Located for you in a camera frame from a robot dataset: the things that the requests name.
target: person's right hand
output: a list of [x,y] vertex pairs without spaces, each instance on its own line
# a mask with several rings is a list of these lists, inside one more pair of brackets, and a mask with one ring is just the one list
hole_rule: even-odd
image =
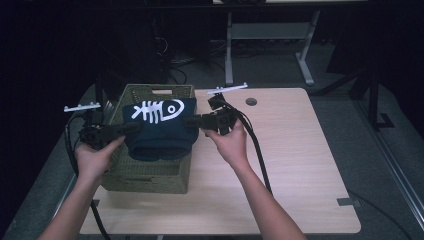
[[249,165],[246,153],[246,131],[239,119],[231,132],[224,136],[213,130],[202,129],[202,131],[215,142],[219,153],[233,169]]

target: fish skeleton print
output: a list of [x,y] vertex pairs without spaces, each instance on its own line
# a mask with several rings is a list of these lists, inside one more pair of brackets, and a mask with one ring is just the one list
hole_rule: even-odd
[[[181,100],[173,99],[169,100],[178,103],[180,106],[177,110],[177,107],[170,104],[167,109],[164,108],[164,101],[154,102],[154,101],[143,101],[141,107],[134,106],[135,113],[131,116],[132,119],[135,119],[140,113],[143,113],[143,120],[149,120],[150,123],[155,121],[155,124],[159,122],[167,121],[173,118],[176,118],[184,110],[184,103]],[[164,112],[169,113],[170,115],[164,116]]]

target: folded t-shirt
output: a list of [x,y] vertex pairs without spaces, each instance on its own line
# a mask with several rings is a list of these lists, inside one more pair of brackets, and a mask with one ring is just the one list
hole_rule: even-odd
[[128,134],[128,155],[136,160],[175,160],[189,154],[199,128],[186,127],[184,117],[193,117],[196,98],[143,101],[122,108],[124,122],[141,122],[141,130]]

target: floor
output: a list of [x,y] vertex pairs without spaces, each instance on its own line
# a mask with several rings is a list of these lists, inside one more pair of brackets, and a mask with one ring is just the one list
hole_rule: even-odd
[[[342,75],[326,73],[326,66],[334,46],[331,43],[313,44],[307,57],[315,85],[306,86],[297,66],[294,53],[302,42],[240,43],[240,52],[234,54],[234,85],[246,82],[250,88],[299,87],[308,92],[317,91],[333,83]],[[186,84],[197,89],[215,88],[225,82],[224,58],[212,58],[213,63],[194,62],[176,66],[186,75]],[[182,83],[184,75],[172,71]],[[367,96],[353,101],[348,96],[352,82],[325,96],[311,97],[325,137],[352,199],[362,229],[352,235],[308,235],[308,239],[424,239],[411,208],[405,201],[384,154],[367,127],[361,109],[367,108]],[[93,89],[81,102],[93,98]],[[379,111],[387,113],[395,128],[381,129],[378,133],[387,143],[417,195],[424,197],[424,140],[402,114],[394,96],[380,87]],[[72,170],[64,151],[63,138],[52,151],[46,165],[27,195],[4,239],[35,239],[53,216],[72,179]],[[234,239],[260,239],[259,236],[233,236]],[[156,236],[112,236],[112,239],[156,239]],[[102,239],[101,236],[81,235],[80,239]],[[228,239],[224,236],[165,236],[169,240]]]

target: basket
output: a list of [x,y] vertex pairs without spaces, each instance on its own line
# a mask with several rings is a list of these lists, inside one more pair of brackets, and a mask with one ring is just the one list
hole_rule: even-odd
[[[175,98],[194,98],[191,85],[128,84],[109,124],[122,124],[122,107],[145,100],[163,101]],[[110,171],[104,174],[102,186],[108,191],[179,193],[188,191],[191,154],[177,160],[143,162],[128,156],[122,144],[112,154]]]

